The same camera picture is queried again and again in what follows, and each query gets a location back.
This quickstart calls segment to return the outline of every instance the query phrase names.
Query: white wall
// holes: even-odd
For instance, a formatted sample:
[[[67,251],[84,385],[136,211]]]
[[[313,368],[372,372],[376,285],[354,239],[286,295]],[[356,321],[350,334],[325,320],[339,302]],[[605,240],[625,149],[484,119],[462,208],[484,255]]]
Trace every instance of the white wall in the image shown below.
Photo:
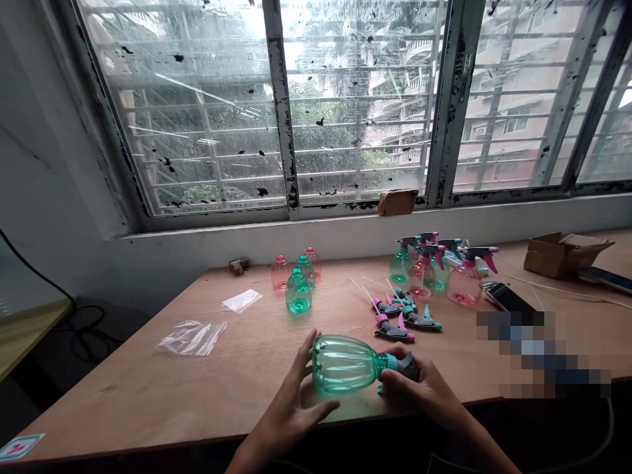
[[[122,306],[108,315],[121,334],[144,321],[138,313],[128,317],[130,309],[154,315],[206,268],[231,257],[270,263],[278,253],[295,259],[310,245],[321,258],[340,259],[394,253],[395,239],[423,231],[495,244],[632,224],[632,196],[606,196],[112,239],[125,231],[124,217],[99,174],[100,151],[82,126],[32,2],[3,2],[0,57],[0,225],[35,267],[71,294]],[[57,299],[1,248],[0,284],[14,306]],[[67,364],[67,344],[49,339],[38,350],[47,370],[61,370],[53,376],[65,388],[86,370]]]

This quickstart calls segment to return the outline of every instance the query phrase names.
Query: black cable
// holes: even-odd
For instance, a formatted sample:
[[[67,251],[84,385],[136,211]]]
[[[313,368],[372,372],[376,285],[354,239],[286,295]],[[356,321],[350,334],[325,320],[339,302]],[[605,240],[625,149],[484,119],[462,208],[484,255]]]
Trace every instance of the black cable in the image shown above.
[[[2,235],[2,239],[7,243],[9,249],[13,252],[13,255],[18,257],[18,259],[33,273],[35,273],[38,277],[44,280],[46,283],[51,285],[54,289],[63,294],[66,298],[70,300],[70,311],[68,315],[64,317],[62,321],[60,321],[54,329],[50,332],[72,332],[72,338],[70,339],[70,351],[72,354],[79,359],[80,361],[92,364],[99,365],[101,362],[105,360],[110,354],[112,354],[116,348],[118,348],[123,341],[121,339],[115,338],[103,332],[101,329],[97,328],[98,324],[102,322],[105,318],[105,310],[98,305],[86,305],[82,307],[77,307],[76,300],[63,288],[61,288],[57,283],[53,282],[43,274],[41,274],[36,268],[33,267],[23,256],[22,254],[13,246],[7,235],[4,233],[2,228],[0,228],[0,235]],[[97,318],[90,322],[89,324],[83,327],[75,327],[72,324],[72,318],[85,309],[94,308],[98,310],[99,315]],[[68,329],[59,329],[60,327],[67,325]],[[86,337],[91,336],[95,340],[103,343],[105,346],[105,357],[100,357],[90,348],[90,345],[86,341]],[[81,347],[85,354],[82,354],[78,348]]]

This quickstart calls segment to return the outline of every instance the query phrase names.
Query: window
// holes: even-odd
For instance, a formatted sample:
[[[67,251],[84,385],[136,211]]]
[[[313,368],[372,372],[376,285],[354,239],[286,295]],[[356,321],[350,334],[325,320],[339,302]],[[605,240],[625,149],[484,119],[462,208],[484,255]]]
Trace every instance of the window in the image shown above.
[[[504,133],[517,132],[518,130],[526,129],[529,119],[526,117],[515,117],[514,115],[529,115],[531,112],[530,107],[516,107],[515,109],[509,109],[507,111],[507,121],[505,122]]]
[[[629,41],[609,6],[72,0],[60,22],[141,226],[162,230],[370,213],[393,188],[424,209],[632,181],[632,59],[610,54]],[[454,45],[494,54],[457,64]]]
[[[542,26],[544,23],[552,20],[558,14],[558,9],[551,3],[547,5],[536,5],[535,10],[529,17],[527,31],[530,32],[535,28]]]

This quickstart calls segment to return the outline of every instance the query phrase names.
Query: smartphone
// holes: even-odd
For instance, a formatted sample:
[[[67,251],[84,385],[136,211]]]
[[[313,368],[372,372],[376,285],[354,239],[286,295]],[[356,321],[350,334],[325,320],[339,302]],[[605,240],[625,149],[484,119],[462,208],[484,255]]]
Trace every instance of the smartphone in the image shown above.
[[[484,282],[483,291],[485,291],[487,299],[503,311],[516,311],[524,314],[535,312],[529,303],[520,298],[504,283]]]
[[[601,283],[616,290],[632,294],[632,280],[597,267],[581,269],[577,272],[580,280],[590,283]]]

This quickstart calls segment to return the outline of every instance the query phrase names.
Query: person's right hand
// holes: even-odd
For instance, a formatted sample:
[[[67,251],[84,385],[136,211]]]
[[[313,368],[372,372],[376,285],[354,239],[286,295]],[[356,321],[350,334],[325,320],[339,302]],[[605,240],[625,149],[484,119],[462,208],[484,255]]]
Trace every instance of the person's right hand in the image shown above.
[[[384,352],[403,359],[409,350],[398,342]],[[470,418],[469,412],[430,359],[416,355],[413,355],[413,359],[419,368],[419,381],[412,381],[399,372],[386,369],[379,378],[383,383],[382,395],[389,398],[404,393],[419,403],[423,411],[439,425],[455,432],[464,430]]]

